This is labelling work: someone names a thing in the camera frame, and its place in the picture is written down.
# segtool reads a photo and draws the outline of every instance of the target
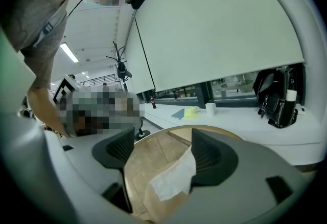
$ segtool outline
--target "person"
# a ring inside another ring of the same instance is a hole
[[[109,91],[109,88],[107,86],[107,83],[103,83],[102,84],[102,90],[103,90],[103,92],[108,92]]]
[[[175,100],[178,98],[178,90],[174,91],[174,98],[175,98]]]
[[[76,77],[74,74],[69,74],[68,76],[71,77],[72,79],[76,80]]]
[[[116,0],[94,0],[107,2]],[[49,94],[51,71],[66,26],[68,0],[14,0],[1,14],[1,25],[13,48],[25,57],[36,79],[27,93],[33,113],[67,136]]]

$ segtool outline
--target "black chair base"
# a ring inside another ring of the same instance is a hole
[[[143,139],[143,138],[145,138],[145,137],[147,137],[148,135],[151,134],[148,130],[143,131],[143,130],[139,129],[139,131],[140,132],[135,135],[135,140],[136,141],[139,141],[139,140],[141,140],[141,139]]]

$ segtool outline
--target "white desk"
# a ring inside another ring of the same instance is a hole
[[[226,129],[245,141],[269,147],[292,165],[314,164],[323,159],[319,145],[322,141],[321,127],[309,110],[298,116],[295,124],[277,129],[268,124],[268,119],[258,115],[257,108],[217,108],[214,117],[209,117],[205,109],[200,109],[194,119],[181,120],[171,115],[187,106],[145,104],[145,118],[162,128],[180,125],[207,125]]]

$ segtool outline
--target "black bag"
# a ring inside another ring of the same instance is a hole
[[[267,70],[264,71],[264,76],[259,73],[257,80],[260,80],[260,84],[254,90],[261,118],[266,115],[269,118],[268,123],[277,128],[294,124],[297,117],[296,101],[286,101],[286,93],[288,89],[296,90],[296,70]]]

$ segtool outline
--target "roller blind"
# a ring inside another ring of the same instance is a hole
[[[126,81],[128,91],[137,94],[153,89],[150,72],[134,21],[126,44],[125,58],[127,70],[132,74],[132,78],[128,78]]]
[[[303,62],[277,0],[146,0],[136,19],[157,91]],[[133,22],[127,59],[138,92],[153,87],[141,53]]]

